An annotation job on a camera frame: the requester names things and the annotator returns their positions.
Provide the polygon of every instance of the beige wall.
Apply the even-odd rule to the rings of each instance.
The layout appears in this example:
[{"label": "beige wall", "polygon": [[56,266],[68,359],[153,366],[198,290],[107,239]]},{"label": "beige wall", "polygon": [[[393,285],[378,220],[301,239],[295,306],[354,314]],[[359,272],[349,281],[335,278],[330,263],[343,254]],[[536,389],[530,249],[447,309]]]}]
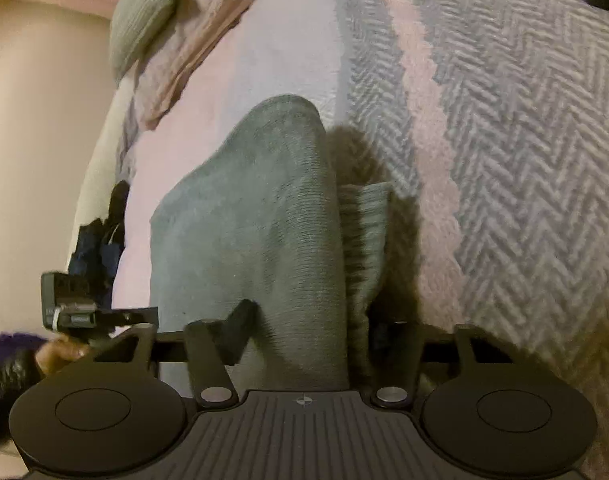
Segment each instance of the beige wall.
[{"label": "beige wall", "polygon": [[107,41],[101,18],[0,0],[0,332],[41,330],[114,92]]}]

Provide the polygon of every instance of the gray herringbone blanket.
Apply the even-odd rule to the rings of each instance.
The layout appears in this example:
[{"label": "gray herringbone blanket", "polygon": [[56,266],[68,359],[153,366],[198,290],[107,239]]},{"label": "gray herringbone blanket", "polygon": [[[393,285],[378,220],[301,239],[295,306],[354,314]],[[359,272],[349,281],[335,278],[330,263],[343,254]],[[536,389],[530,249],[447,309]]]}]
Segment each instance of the gray herringbone blanket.
[{"label": "gray herringbone blanket", "polygon": [[339,0],[341,181],[390,179],[393,304],[537,352],[593,403],[609,479],[609,12]]}]

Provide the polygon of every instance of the bed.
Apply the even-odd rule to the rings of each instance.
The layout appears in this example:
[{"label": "bed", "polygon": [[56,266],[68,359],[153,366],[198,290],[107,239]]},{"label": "bed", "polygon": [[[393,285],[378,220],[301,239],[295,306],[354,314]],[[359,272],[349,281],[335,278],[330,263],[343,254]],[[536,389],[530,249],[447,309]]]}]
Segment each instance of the bed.
[{"label": "bed", "polygon": [[584,470],[609,479],[609,12],[582,0],[255,0],[155,128],[127,138],[133,87],[131,73],[92,160],[110,153],[109,168],[118,150],[112,171],[132,181],[115,308],[150,302],[163,198],[255,105],[303,96],[339,183],[391,183],[387,308],[445,329],[471,322],[538,354],[594,405]]}]

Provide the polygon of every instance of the round pad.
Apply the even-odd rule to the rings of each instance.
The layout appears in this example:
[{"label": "round pad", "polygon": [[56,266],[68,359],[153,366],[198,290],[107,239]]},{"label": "round pad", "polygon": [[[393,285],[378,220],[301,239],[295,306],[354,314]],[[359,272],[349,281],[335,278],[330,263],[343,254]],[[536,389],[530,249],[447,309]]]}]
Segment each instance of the round pad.
[{"label": "round pad", "polygon": [[56,417],[72,430],[107,430],[122,422],[131,411],[131,402],[113,390],[92,388],[73,392],[56,406]]},{"label": "round pad", "polygon": [[182,432],[181,397],[144,371],[127,363],[70,370],[24,393],[9,415],[18,449],[40,467],[66,476],[115,474],[151,462]]},{"label": "round pad", "polygon": [[521,390],[500,390],[478,401],[478,415],[501,431],[526,433],[542,428],[551,418],[547,401]]},{"label": "round pad", "polygon": [[566,383],[512,364],[476,367],[438,386],[424,404],[422,425],[470,470],[545,476],[582,457],[597,421],[587,399]]}]

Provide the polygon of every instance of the green pillow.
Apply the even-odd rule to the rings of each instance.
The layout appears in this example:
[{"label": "green pillow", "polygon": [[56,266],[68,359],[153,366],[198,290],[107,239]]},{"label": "green pillow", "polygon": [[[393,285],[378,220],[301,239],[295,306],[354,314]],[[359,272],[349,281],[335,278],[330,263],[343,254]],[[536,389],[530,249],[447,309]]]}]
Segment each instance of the green pillow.
[{"label": "green pillow", "polygon": [[111,19],[109,62],[119,82],[175,10],[176,0],[118,0]]}]

